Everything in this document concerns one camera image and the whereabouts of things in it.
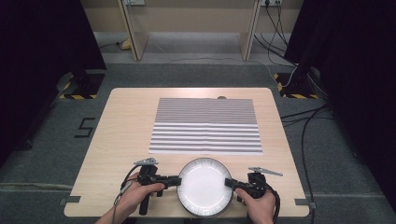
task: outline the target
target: striped mat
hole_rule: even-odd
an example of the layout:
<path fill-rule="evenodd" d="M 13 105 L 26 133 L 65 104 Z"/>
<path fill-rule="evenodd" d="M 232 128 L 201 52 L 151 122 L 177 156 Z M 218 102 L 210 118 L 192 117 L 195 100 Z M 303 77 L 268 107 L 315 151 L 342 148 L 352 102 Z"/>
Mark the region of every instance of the striped mat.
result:
<path fill-rule="evenodd" d="M 262 155 L 253 101 L 161 98 L 148 152 Z"/>

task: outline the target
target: plate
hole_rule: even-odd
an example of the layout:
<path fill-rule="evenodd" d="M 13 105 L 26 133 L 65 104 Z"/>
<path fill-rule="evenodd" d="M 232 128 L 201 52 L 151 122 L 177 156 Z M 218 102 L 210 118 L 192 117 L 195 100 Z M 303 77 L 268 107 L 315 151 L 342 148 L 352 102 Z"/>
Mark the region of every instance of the plate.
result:
<path fill-rule="evenodd" d="M 216 217 L 230 204 L 233 190 L 224 185 L 230 172 L 219 161 L 200 158 L 180 172 L 177 195 L 184 208 L 196 217 Z"/>

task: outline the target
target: black cable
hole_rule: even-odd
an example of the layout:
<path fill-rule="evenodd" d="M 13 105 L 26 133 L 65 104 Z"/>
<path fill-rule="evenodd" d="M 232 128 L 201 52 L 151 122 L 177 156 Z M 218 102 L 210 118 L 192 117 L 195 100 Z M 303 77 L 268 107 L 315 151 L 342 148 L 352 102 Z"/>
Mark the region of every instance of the black cable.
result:
<path fill-rule="evenodd" d="M 276 192 L 276 190 L 274 190 L 267 183 L 265 183 L 265 187 L 267 187 L 275 197 L 275 212 L 274 212 L 274 216 L 273 216 L 273 222 L 276 223 L 277 218 L 279 217 L 279 211 L 280 211 L 280 197 L 279 197 L 279 194 Z"/>
<path fill-rule="evenodd" d="M 309 119 L 306 121 L 304 127 L 303 127 L 303 133 L 301 135 L 301 153 L 302 153 L 302 157 L 303 157 L 303 167 L 304 167 L 304 174 L 305 174 L 305 178 L 306 178 L 306 182 L 308 184 L 308 190 L 309 190 L 309 194 L 311 196 L 311 203 L 315 202 L 314 199 L 314 193 L 312 191 L 312 186 L 311 186 L 311 181 L 309 180 L 309 175 L 308 175 L 308 171 L 306 169 L 306 163 L 305 163 L 305 152 L 304 152 L 304 136 L 305 136 L 305 130 L 306 130 L 306 126 L 309 123 L 309 120 L 311 120 L 322 108 L 327 107 L 328 105 L 323 105 L 322 107 L 318 108 L 317 111 L 315 111 L 310 117 Z M 314 223 L 314 219 L 315 219 L 315 209 L 311 209 L 311 223 Z"/>
<path fill-rule="evenodd" d="M 121 47 L 120 47 L 120 43 L 123 43 L 123 42 L 125 42 L 126 40 L 128 40 L 128 39 L 125 39 L 125 40 L 123 40 L 123 41 L 121 41 L 121 42 L 116 42 L 116 43 L 109 43 L 109 44 L 106 44 L 106 45 L 103 45 L 103 46 L 99 46 L 99 49 L 101 49 L 101 48 L 104 48 L 104 47 L 107 47 L 107 46 L 110 46 L 110 45 L 113 45 L 113 44 L 115 44 L 115 45 L 117 45 L 118 47 L 119 47 L 119 49 L 122 49 Z"/>
<path fill-rule="evenodd" d="M 286 41 L 285 44 L 288 47 L 289 43 L 286 40 L 285 33 L 283 32 L 282 20 L 280 19 L 280 15 L 282 14 L 282 6 L 279 4 L 278 1 L 276 1 L 276 5 L 277 5 L 277 16 L 279 17 L 280 31 L 282 32 L 283 38 Z"/>
<path fill-rule="evenodd" d="M 132 173 L 137 167 L 139 167 L 139 166 L 140 166 L 140 165 L 134 166 L 134 168 L 132 168 L 132 169 L 128 172 L 128 174 L 125 176 L 124 180 L 123 180 L 122 183 L 121 183 L 121 192 L 117 195 L 116 199 L 114 200 L 113 218 L 111 218 L 111 224 L 114 224 L 114 220 L 116 219 L 116 209 L 117 209 L 117 205 L 119 204 L 119 199 L 120 199 L 120 197 L 122 196 L 123 192 L 125 192 L 125 190 L 128 189 L 129 187 L 126 188 L 126 189 L 123 189 L 123 188 L 125 187 L 125 185 L 126 185 L 126 183 L 127 183 L 128 181 L 133 181 L 133 180 L 136 180 L 136 179 L 137 179 L 137 178 L 128 179 L 128 177 L 129 177 L 129 176 L 131 175 L 131 173 Z"/>
<path fill-rule="evenodd" d="M 265 10 L 267 11 L 267 14 L 268 14 L 268 17 L 269 17 L 270 20 L 271 20 L 271 23 L 274 25 L 275 34 L 278 34 L 279 37 L 283 40 L 283 42 L 284 42 L 285 45 L 287 46 L 287 45 L 288 45 L 288 42 L 286 41 L 286 39 L 283 38 L 283 36 L 282 36 L 282 35 L 280 34 L 280 32 L 277 30 L 277 26 L 275 25 L 275 22 L 274 22 L 274 20 L 272 19 L 270 12 L 268 11 L 268 7 L 267 7 Z"/>
<path fill-rule="evenodd" d="M 265 42 L 265 43 L 267 43 L 267 44 L 268 44 L 268 46 L 270 46 L 271 48 L 274 48 L 274 49 L 280 50 L 280 51 L 282 51 L 283 53 L 285 52 L 285 50 L 284 50 L 284 49 L 280 49 L 280 48 L 278 48 L 277 46 L 274 46 L 274 45 L 270 44 L 270 42 L 268 42 L 268 41 L 267 41 L 267 40 L 264 38 L 264 36 L 262 36 L 262 40 L 264 40 L 264 42 Z"/>
<path fill-rule="evenodd" d="M 294 66 L 287 65 L 287 64 L 280 64 L 280 63 L 277 63 L 277 64 L 283 65 L 283 66 L 288 66 L 288 67 L 297 67 L 297 64 L 296 64 L 296 63 L 293 63 L 293 62 L 289 61 L 288 59 L 285 59 L 285 58 L 283 57 L 283 55 L 281 55 L 281 54 L 279 54 L 278 52 L 274 51 L 273 49 L 269 49 L 267 46 L 265 46 L 265 45 L 259 40 L 259 38 L 258 38 L 256 35 L 254 35 L 254 38 L 255 38 L 265 49 L 267 49 L 267 50 L 273 52 L 276 56 L 280 57 L 281 59 L 285 60 L 285 61 L 288 62 L 288 63 L 293 64 Z"/>
<path fill-rule="evenodd" d="M 274 42 L 274 38 L 275 38 L 275 36 L 276 36 L 276 33 L 274 33 L 274 35 L 273 35 L 273 37 L 272 37 L 272 39 L 271 39 L 271 42 L 270 42 L 270 45 L 268 46 L 268 49 L 270 49 L 271 48 L 271 46 L 273 46 L 273 42 Z M 268 50 L 267 51 L 267 55 L 268 55 L 268 59 L 270 60 L 270 62 L 271 63 L 274 63 L 273 61 L 272 61 L 272 59 L 271 59 L 271 56 L 270 56 L 270 51 Z"/>
<path fill-rule="evenodd" d="M 128 174 L 125 176 L 125 178 L 124 178 L 124 180 L 122 181 L 122 184 L 121 184 L 121 188 L 123 189 L 123 187 L 125 187 L 125 184 L 126 184 L 126 182 L 128 182 L 128 177 L 131 175 L 131 173 L 137 168 L 137 167 L 139 167 L 140 165 L 136 165 L 136 166 L 134 166 L 134 168 L 132 168 L 129 172 L 128 172 Z"/>
<path fill-rule="evenodd" d="M 293 125 L 295 123 L 298 123 L 298 122 L 306 120 L 306 119 L 309 119 L 309 118 L 302 118 L 302 119 L 291 120 L 291 121 L 282 121 L 282 122 L 291 122 L 290 124 L 284 125 L 283 128 L 289 127 L 289 126 L 291 126 L 291 125 Z M 313 119 L 331 119 L 331 118 L 313 117 Z"/>
<path fill-rule="evenodd" d="M 299 113 L 295 113 L 295 114 L 290 114 L 290 115 L 282 116 L 282 117 L 280 117 L 280 118 L 281 118 L 281 119 L 285 119 L 285 118 L 289 118 L 289 117 L 294 117 L 294 116 L 306 114 L 306 113 L 309 113 L 309 112 L 317 111 L 317 110 L 319 110 L 319 109 L 321 109 L 321 108 L 322 108 L 322 106 L 321 106 L 321 107 L 318 107 L 318 108 L 316 108 L 316 109 L 305 110 L 305 111 L 303 111 L 303 112 L 299 112 Z"/>

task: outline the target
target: power outlet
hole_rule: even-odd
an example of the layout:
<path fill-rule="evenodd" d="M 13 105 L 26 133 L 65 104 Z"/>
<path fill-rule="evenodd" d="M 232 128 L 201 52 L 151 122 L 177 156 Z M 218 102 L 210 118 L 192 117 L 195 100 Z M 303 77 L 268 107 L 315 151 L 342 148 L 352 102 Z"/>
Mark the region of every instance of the power outlet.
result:
<path fill-rule="evenodd" d="M 265 6 L 265 1 L 266 0 L 262 0 L 262 6 Z M 282 5 L 282 0 L 268 0 L 268 1 L 270 2 L 268 7 L 277 7 Z"/>
<path fill-rule="evenodd" d="M 125 0 L 126 6 L 144 6 L 145 0 Z"/>

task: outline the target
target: hand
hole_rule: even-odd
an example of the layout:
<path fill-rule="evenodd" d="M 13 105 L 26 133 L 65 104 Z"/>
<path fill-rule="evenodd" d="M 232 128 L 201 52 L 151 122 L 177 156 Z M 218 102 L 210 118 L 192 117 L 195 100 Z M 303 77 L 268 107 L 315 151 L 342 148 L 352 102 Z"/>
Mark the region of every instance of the hand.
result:
<path fill-rule="evenodd" d="M 131 215 L 137 208 L 137 206 L 145 199 L 146 195 L 160 191 L 165 188 L 164 184 L 152 184 L 141 186 L 135 179 L 139 176 L 139 173 L 134 173 L 128 179 L 132 182 L 132 185 L 125 190 L 120 197 L 117 207 L 113 206 L 108 212 L 106 212 L 96 224 L 112 223 L 114 216 L 114 224 L 123 222 L 129 215 Z"/>
<path fill-rule="evenodd" d="M 242 189 L 236 189 L 235 193 L 247 206 L 247 212 L 255 224 L 274 223 L 275 196 L 267 190 L 260 199 L 253 199 Z"/>

